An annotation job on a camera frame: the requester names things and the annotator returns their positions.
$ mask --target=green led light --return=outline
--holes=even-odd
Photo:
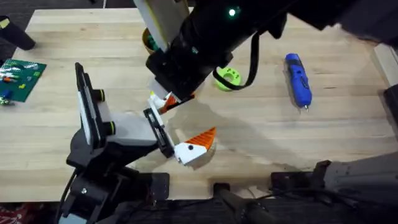
[[[241,8],[239,6],[236,7],[230,7],[229,9],[227,9],[228,12],[228,17],[230,19],[237,19],[241,13]]]
[[[198,51],[198,49],[196,49],[195,47],[192,47],[192,53],[194,53],[194,54],[198,54],[198,53],[199,53],[199,51]]]
[[[231,16],[231,17],[234,17],[236,15],[235,9],[230,9],[228,13],[229,13],[229,16]]]

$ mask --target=wooden tabletop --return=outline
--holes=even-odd
[[[14,58],[48,66],[25,103],[0,108],[0,202],[59,200],[72,173],[65,159],[80,127],[74,63],[111,111],[142,114],[153,74],[141,44],[144,23],[136,9],[35,11],[27,27],[34,50]],[[247,41],[230,67],[246,76]],[[274,171],[311,170],[318,161],[352,161],[393,152],[398,143],[381,91],[383,77],[371,60],[372,45],[338,28],[319,32],[289,17],[280,40],[261,37],[257,78],[227,93],[209,76],[197,98],[163,118],[173,138],[186,140],[217,127],[215,150],[195,167],[166,160],[159,151],[132,164],[142,172],[168,172],[170,198],[208,198],[214,182],[232,183],[246,197],[266,193]],[[313,102],[293,104],[283,73],[287,53],[302,58]]]

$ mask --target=black floor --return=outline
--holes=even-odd
[[[0,15],[9,16],[13,23],[25,29],[35,9],[101,8],[102,0],[95,4],[88,0],[0,0]],[[15,47],[0,38],[0,59],[11,58]]]
[[[31,222],[24,224],[53,223],[57,205],[58,203],[46,203],[40,206],[35,212],[35,217],[32,217]],[[364,215],[354,215],[353,212],[347,212],[345,207],[342,206],[327,207],[316,202],[302,202],[285,198],[263,200],[261,205],[268,211],[270,216],[285,224],[365,224],[360,221]],[[121,210],[117,213],[123,215],[117,216],[116,219],[110,222],[111,224],[115,220],[119,220],[118,224],[236,223],[235,214],[220,199],[157,202],[154,207],[140,207],[139,203],[126,203],[122,207],[126,210]]]

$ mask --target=black cable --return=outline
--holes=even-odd
[[[391,204],[388,204],[388,203],[376,202],[376,201],[373,201],[373,200],[359,198],[359,197],[355,197],[355,196],[352,196],[352,195],[345,195],[345,194],[341,194],[341,193],[338,193],[338,192],[332,192],[330,190],[310,189],[310,188],[298,188],[298,189],[285,190],[285,191],[281,191],[281,192],[278,192],[278,193],[262,196],[262,197],[259,197],[257,199],[258,200],[262,200],[262,199],[265,199],[265,198],[281,196],[281,195],[285,195],[285,194],[288,194],[288,193],[294,193],[294,192],[320,193],[320,194],[324,194],[324,195],[335,196],[337,198],[346,198],[346,199],[354,200],[356,202],[371,203],[371,204],[382,205],[382,206],[394,206],[394,205],[391,205]]]
[[[272,191],[278,190],[279,192],[283,192],[283,190],[279,190],[279,189],[271,189],[271,190],[272,190]],[[294,194],[289,195],[289,193],[284,194],[283,197],[287,197],[287,198],[293,199],[293,200],[304,201],[304,202],[312,202],[312,203],[313,203],[313,202],[321,202],[321,204],[326,205],[327,207],[330,207],[330,206],[331,206],[331,204],[328,203],[328,202],[326,202],[326,201],[316,200],[316,199],[317,199],[316,197],[314,197],[314,198],[301,197],[301,196],[294,195]],[[342,198],[339,198],[339,202],[342,203],[343,205],[346,205],[346,206],[347,206],[348,208],[350,208],[350,209],[355,209],[355,208],[356,208],[354,205],[348,203],[347,201],[345,201],[345,200],[342,199]]]
[[[243,88],[246,88],[249,85],[251,85],[257,75],[257,69],[259,66],[259,46],[260,46],[261,34],[262,34],[261,32],[256,32],[251,39],[249,75],[244,85],[234,85],[229,81],[225,80],[223,77],[221,77],[218,74],[216,68],[213,70],[214,78],[231,90],[242,90]]]
[[[60,199],[60,203],[58,204],[57,212],[55,213],[54,224],[57,224],[59,219],[61,218],[61,214],[60,214],[61,208],[63,206],[63,203],[65,202],[65,198],[67,197],[68,190],[69,190],[73,180],[75,179],[76,175],[77,175],[77,169],[75,169],[73,171],[72,175],[69,178],[67,185],[65,186],[65,189],[63,190],[63,193],[62,193],[62,196]]]
[[[187,208],[193,205],[199,205],[202,203],[208,203],[213,201],[213,199],[207,199],[207,200],[201,200],[199,202],[192,202],[192,203],[188,203],[185,205],[181,205],[181,206],[177,206],[177,207],[173,207],[173,208],[161,208],[161,209],[142,209],[142,211],[146,211],[146,212],[162,212],[162,211],[171,211],[171,210],[177,210],[177,209],[181,209],[181,208]]]

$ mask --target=green circuit board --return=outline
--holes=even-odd
[[[25,102],[35,87],[46,65],[35,62],[8,59],[0,67],[0,95],[11,91],[8,100]]]

